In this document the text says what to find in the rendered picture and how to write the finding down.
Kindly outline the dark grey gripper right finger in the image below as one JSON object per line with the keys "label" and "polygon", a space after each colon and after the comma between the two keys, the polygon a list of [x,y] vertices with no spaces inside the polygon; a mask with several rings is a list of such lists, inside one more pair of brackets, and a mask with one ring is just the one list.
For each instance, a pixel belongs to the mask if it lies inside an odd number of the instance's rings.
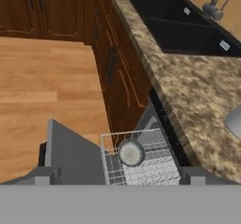
{"label": "dark grey gripper right finger", "polygon": [[237,182],[217,177],[202,167],[181,167],[180,184],[189,185],[237,185]]}

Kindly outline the black sink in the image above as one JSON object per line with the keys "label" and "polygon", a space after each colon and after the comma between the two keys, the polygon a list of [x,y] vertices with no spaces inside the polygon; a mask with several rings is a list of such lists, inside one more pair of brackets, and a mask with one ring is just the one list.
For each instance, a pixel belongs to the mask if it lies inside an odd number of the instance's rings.
{"label": "black sink", "polygon": [[189,0],[130,0],[167,54],[241,57],[241,42]]}

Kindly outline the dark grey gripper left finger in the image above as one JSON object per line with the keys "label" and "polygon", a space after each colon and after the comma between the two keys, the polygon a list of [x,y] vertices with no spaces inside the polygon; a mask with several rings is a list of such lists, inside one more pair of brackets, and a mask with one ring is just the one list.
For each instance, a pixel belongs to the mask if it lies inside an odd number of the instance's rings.
{"label": "dark grey gripper left finger", "polygon": [[57,184],[61,176],[61,168],[58,167],[36,167],[25,176],[11,179],[0,183],[0,185],[51,185]]}

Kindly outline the grey dishwasher door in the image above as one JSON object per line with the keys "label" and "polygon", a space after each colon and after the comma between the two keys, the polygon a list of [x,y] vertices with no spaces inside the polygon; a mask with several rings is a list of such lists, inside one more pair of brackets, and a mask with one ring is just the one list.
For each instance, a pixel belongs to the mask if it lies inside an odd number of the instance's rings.
{"label": "grey dishwasher door", "polygon": [[101,148],[54,119],[47,123],[45,166],[60,170],[63,185],[105,185]]}

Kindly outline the dishwasher body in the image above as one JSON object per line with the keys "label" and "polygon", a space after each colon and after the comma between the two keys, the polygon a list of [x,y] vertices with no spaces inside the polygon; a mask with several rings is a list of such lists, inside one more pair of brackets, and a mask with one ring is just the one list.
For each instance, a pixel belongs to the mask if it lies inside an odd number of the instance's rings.
{"label": "dishwasher body", "polygon": [[184,148],[177,137],[174,128],[170,122],[168,114],[159,100],[154,88],[148,96],[148,104],[139,118],[135,130],[159,128],[161,137],[167,143],[172,156],[179,167],[190,167],[191,164],[185,154]]}

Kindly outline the brown under-counter drawer front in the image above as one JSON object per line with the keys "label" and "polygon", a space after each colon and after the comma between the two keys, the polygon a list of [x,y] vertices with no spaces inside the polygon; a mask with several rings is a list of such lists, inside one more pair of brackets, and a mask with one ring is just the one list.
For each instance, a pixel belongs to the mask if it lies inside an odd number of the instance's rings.
{"label": "brown under-counter drawer front", "polygon": [[133,46],[130,27],[117,0],[94,0],[94,27],[97,35],[92,35],[91,45],[100,43],[100,36],[104,33],[104,27],[110,24],[113,36],[122,47]]}

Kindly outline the brown under-counter cupboard door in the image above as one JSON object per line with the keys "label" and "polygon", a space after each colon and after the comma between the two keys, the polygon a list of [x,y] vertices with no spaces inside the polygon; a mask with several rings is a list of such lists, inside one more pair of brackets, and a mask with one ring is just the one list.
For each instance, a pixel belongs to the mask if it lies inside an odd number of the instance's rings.
{"label": "brown under-counter cupboard door", "polygon": [[[108,82],[109,49],[116,48],[112,82]],[[122,47],[109,29],[92,45],[104,96],[104,105],[111,133],[133,131],[148,102],[151,83],[137,57],[135,48]]]}

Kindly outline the grey bowl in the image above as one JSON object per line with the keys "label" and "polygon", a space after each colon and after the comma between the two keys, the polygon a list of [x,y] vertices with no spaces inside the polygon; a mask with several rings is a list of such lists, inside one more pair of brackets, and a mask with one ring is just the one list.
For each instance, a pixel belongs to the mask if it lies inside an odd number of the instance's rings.
{"label": "grey bowl", "polygon": [[225,124],[234,136],[241,139],[241,105],[229,112]]}

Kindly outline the grey tap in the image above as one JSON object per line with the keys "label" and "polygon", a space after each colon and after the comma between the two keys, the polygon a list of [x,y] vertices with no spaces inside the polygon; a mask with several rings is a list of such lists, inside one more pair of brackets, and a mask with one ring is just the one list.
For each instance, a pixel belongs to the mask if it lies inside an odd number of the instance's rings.
{"label": "grey tap", "polygon": [[224,15],[223,9],[228,4],[229,0],[226,0],[221,8],[217,8],[217,2],[218,0],[211,0],[210,3],[204,3],[202,10],[208,17],[212,17],[214,20],[219,21]]}

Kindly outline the round grey dish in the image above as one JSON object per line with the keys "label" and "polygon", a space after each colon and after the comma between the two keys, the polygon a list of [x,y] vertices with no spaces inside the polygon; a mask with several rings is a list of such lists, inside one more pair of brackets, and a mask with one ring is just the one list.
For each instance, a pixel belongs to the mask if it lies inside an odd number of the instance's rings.
{"label": "round grey dish", "polygon": [[145,150],[137,140],[127,138],[119,145],[118,156],[125,166],[137,167],[142,164],[145,159]]}

